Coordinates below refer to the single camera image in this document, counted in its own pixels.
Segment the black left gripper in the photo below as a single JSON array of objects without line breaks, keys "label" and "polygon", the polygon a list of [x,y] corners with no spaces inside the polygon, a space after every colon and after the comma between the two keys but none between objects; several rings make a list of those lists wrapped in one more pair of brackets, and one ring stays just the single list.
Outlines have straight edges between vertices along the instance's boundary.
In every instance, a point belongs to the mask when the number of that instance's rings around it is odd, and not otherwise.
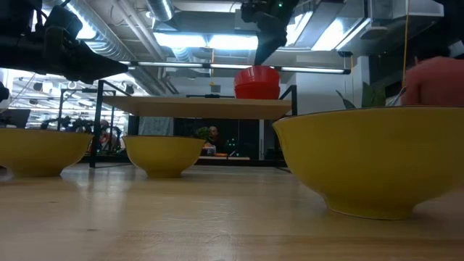
[{"label": "black left gripper", "polygon": [[63,35],[46,34],[43,60],[43,74],[61,75],[89,84],[128,71],[127,65],[97,54],[82,41],[68,41]]}]

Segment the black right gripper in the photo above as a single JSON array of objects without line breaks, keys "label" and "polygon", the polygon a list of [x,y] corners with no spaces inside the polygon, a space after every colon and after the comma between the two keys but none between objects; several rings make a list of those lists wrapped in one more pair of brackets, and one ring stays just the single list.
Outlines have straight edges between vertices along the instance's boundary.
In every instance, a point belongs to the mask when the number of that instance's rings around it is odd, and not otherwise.
[{"label": "black right gripper", "polygon": [[261,65],[279,47],[286,45],[286,26],[298,3],[299,0],[247,0],[241,3],[242,20],[255,23],[259,29],[254,65]]}]

